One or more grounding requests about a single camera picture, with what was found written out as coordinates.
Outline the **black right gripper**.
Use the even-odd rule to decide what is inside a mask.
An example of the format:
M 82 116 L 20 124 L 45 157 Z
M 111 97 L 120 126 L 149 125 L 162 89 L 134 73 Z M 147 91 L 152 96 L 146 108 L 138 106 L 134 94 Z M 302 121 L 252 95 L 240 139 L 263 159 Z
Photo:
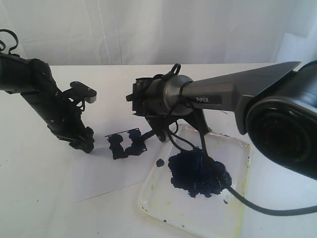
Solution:
M 137 78 L 132 85 L 132 93 L 126 101 L 132 103 L 134 115 L 148 119 L 172 116 L 171 107 L 164 102 L 164 89 L 173 74 L 157 74 L 154 77 Z M 185 121 L 202 134 L 212 130 L 208 127 L 204 112 L 193 110 L 185 116 Z

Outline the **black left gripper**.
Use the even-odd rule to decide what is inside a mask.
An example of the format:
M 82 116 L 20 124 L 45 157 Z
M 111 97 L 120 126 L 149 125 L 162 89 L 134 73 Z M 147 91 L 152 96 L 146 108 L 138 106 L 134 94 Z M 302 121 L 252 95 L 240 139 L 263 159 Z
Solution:
M 94 149 L 94 131 L 84 127 L 76 106 L 80 101 L 70 98 L 70 89 L 62 92 L 55 84 L 43 84 L 35 91 L 20 95 L 58 139 L 68 141 L 73 149 L 85 153 Z

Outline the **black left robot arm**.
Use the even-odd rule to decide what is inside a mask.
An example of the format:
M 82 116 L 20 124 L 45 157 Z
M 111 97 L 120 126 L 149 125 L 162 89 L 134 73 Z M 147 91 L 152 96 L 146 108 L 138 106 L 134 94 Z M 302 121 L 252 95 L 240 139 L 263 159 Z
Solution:
M 94 132 L 84 126 L 81 114 L 86 103 L 96 101 L 94 89 L 73 81 L 70 89 L 61 91 L 47 63 L 9 54 L 0 55 L 0 88 L 8 94 L 20 94 L 57 139 L 87 154 L 93 150 Z

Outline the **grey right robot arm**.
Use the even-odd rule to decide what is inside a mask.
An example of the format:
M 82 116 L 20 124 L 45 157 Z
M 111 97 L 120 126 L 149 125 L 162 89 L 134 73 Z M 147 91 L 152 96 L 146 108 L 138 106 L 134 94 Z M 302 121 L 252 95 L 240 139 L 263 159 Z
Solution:
M 317 63 L 289 61 L 194 81 L 170 72 L 136 79 L 126 97 L 160 141 L 168 127 L 184 120 L 209 132 L 204 110 L 232 112 L 240 134 L 248 135 L 268 159 L 291 171 L 317 177 Z

